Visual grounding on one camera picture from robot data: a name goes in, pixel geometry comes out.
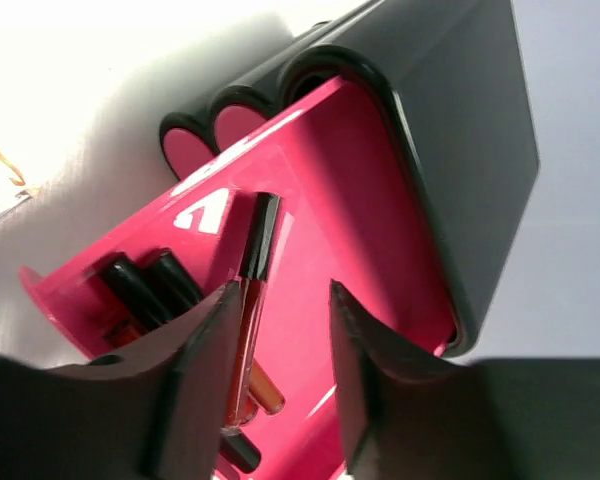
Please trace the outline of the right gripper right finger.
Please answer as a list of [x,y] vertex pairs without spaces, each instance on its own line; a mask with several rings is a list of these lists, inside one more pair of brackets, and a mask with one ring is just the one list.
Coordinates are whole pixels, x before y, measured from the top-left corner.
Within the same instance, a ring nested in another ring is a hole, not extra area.
[[600,358],[456,365],[330,286],[336,402],[357,479],[600,479]]

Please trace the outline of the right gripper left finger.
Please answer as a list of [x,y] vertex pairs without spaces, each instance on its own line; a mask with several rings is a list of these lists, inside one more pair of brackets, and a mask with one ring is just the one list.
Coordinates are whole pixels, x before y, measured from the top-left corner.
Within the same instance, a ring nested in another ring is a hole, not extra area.
[[83,365],[0,356],[0,479],[208,479],[241,319],[231,281]]

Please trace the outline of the red lip gloss tube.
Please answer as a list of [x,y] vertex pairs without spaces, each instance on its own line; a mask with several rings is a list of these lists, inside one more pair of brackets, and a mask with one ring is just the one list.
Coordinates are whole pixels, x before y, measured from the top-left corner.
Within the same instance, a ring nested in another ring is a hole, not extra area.
[[172,311],[141,268],[124,252],[106,256],[97,269],[98,277],[147,333],[173,319]]

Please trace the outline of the red lip gloss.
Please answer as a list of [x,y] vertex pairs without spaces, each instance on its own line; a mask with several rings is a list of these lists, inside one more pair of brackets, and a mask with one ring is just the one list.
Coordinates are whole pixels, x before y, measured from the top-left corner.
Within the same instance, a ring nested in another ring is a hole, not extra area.
[[205,298],[201,287],[170,249],[150,252],[145,259],[143,273],[174,318],[191,310]]
[[221,434],[219,453],[243,473],[253,472],[260,464],[261,453],[255,444],[242,432],[241,427],[249,424],[262,410],[267,415],[276,415],[285,406],[285,398],[261,365],[253,362],[246,414],[238,427]]
[[227,400],[224,429],[237,430],[248,416],[254,355],[269,276],[281,198],[258,192],[238,277],[242,295],[240,331]]

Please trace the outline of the pink top drawer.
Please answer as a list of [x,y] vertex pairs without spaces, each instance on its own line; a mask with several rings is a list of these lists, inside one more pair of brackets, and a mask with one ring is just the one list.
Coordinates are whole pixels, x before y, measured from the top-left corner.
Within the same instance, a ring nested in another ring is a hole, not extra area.
[[96,278],[109,253],[172,250],[205,292],[236,277],[255,195],[281,198],[255,357],[286,404],[247,436],[257,479],[334,479],[343,470],[329,290],[343,283],[386,325],[440,355],[455,330],[446,282],[412,183],[382,114],[359,85],[334,78],[239,140],[47,276],[19,276],[83,354],[107,351],[126,317]]

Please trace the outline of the black pink drawer organizer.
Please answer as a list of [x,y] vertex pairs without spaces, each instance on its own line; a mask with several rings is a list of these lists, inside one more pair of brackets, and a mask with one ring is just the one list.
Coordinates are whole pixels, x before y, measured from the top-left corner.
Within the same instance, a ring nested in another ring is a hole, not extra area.
[[184,178],[322,83],[363,87],[415,182],[454,308],[445,353],[476,343],[539,170],[512,4],[368,1],[167,114]]

